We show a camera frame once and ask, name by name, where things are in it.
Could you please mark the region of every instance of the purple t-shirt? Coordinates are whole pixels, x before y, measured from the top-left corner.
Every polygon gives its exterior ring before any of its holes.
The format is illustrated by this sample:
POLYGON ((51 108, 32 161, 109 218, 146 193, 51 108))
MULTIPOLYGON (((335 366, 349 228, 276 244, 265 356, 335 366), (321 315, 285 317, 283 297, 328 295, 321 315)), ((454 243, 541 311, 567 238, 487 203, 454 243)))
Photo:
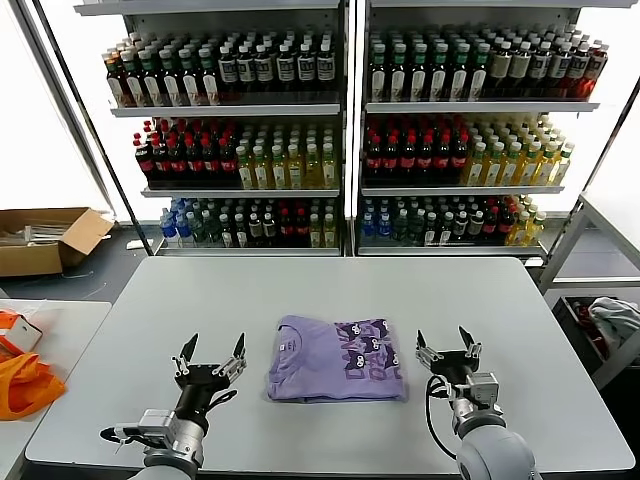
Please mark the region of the purple t-shirt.
POLYGON ((280 320, 268 395, 273 400, 404 400, 397 350, 386 320, 280 320))

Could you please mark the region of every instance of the cardboard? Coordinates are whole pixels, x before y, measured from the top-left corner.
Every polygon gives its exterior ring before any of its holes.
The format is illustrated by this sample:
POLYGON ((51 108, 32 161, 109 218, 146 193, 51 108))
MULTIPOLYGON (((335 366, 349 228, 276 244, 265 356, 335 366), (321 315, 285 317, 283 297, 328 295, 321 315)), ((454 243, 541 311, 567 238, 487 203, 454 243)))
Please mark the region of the cardboard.
POLYGON ((38 223, 71 226, 57 244, 0 247, 0 277, 60 273, 79 265, 113 226, 90 208, 0 211, 0 235, 38 223))

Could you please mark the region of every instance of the gray tabletop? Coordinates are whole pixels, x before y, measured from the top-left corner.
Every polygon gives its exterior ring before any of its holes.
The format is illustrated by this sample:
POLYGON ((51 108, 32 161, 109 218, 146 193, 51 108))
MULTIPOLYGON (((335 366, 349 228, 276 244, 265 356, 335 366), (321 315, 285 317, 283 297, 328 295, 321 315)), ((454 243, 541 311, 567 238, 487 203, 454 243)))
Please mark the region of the gray tabletop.
MULTIPOLYGON (((227 358, 247 334, 239 394, 210 415, 204 472, 346 475, 457 473, 424 420, 429 373, 416 330, 459 348, 464 325, 484 345, 481 368, 544 472, 623 470, 634 458, 522 264, 495 258, 149 258, 123 291, 27 448, 41 463, 140 467, 142 447, 98 432, 172 408, 170 356, 194 332, 194 361, 227 358), (326 321, 389 319, 399 339, 407 403, 279 404, 265 396, 275 326, 286 314, 326 321)), ((447 402, 434 424, 455 449, 447 402)))

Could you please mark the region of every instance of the orange bag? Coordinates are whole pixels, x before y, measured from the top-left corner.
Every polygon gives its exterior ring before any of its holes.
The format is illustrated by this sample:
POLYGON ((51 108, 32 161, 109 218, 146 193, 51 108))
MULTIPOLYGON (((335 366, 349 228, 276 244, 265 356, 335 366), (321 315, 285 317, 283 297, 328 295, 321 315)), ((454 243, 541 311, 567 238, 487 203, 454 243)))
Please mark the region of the orange bag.
POLYGON ((64 383, 38 359, 35 353, 0 358, 0 420, 31 415, 64 393, 64 383))

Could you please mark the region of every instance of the shelf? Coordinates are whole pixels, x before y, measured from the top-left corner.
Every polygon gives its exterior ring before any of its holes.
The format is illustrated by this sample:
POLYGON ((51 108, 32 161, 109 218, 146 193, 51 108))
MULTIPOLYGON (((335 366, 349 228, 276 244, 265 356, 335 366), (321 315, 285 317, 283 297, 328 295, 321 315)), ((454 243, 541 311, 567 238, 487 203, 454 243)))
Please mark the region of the shelf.
POLYGON ((338 112, 340 112, 339 103, 300 105, 218 105, 213 107, 136 107, 111 109, 111 113, 118 118, 310 116, 336 115, 338 112))
POLYGON ((630 8, 638 0, 371 0, 374 8, 391 7, 532 7, 532 8, 630 8))
POLYGON ((367 103, 367 113, 456 112, 593 112, 599 103, 589 102, 381 102, 367 103))
POLYGON ((83 17, 163 13, 309 10, 338 8, 338 0, 107 0, 73 7, 83 17))
POLYGON ((140 192, 146 198, 336 198, 339 189, 328 190, 238 190, 238 189, 167 189, 140 192))
POLYGON ((560 193, 564 187, 362 187, 365 197, 420 197, 437 195, 524 195, 560 193))
POLYGON ((359 247, 358 255, 382 257, 545 257, 537 247, 359 247))

